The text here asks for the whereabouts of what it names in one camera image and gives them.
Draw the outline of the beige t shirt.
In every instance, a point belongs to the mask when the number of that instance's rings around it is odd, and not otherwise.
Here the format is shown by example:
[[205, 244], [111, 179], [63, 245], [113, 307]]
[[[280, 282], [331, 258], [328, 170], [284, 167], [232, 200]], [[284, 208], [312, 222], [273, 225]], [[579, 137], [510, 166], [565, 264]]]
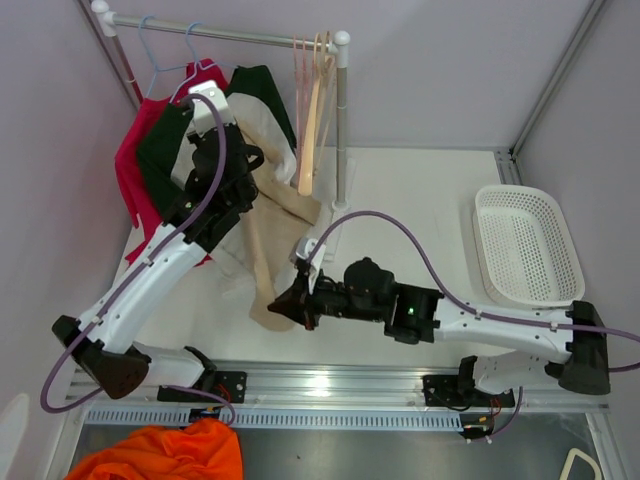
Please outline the beige t shirt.
[[276, 169], [284, 165], [276, 148], [268, 146], [264, 157], [252, 172], [258, 196], [242, 216], [247, 262], [256, 282], [249, 317], [266, 330], [281, 333], [291, 330], [293, 323], [268, 310], [276, 298], [276, 278], [288, 264], [292, 248], [318, 221], [321, 203], [276, 178]]

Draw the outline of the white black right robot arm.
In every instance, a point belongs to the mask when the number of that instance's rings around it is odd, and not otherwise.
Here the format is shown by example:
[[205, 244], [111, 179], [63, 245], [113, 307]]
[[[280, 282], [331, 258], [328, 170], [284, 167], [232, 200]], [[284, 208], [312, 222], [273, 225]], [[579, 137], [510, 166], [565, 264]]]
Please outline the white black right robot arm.
[[503, 314], [460, 307], [438, 290], [399, 283], [368, 257], [352, 263], [340, 282], [303, 260], [296, 269], [291, 286], [268, 309], [307, 330], [323, 317], [345, 318], [380, 323], [386, 336], [408, 345], [477, 342], [503, 348], [501, 355], [472, 354], [460, 361], [455, 392], [466, 404], [552, 383], [584, 395], [611, 391], [607, 338], [589, 302], [523, 311], [509, 322]]

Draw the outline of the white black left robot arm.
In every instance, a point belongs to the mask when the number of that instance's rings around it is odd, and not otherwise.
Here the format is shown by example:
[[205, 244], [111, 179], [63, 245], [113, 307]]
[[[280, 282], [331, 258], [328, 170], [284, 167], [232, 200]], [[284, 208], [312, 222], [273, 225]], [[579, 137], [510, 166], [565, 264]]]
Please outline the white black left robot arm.
[[253, 172], [264, 155], [245, 142], [236, 124], [190, 139], [196, 145], [196, 170], [144, 252], [89, 310], [78, 317], [62, 315], [52, 326], [65, 355], [112, 399], [144, 385], [180, 388], [194, 401], [206, 400], [215, 389], [215, 367], [199, 350], [136, 340], [164, 297], [217, 247], [258, 196]]

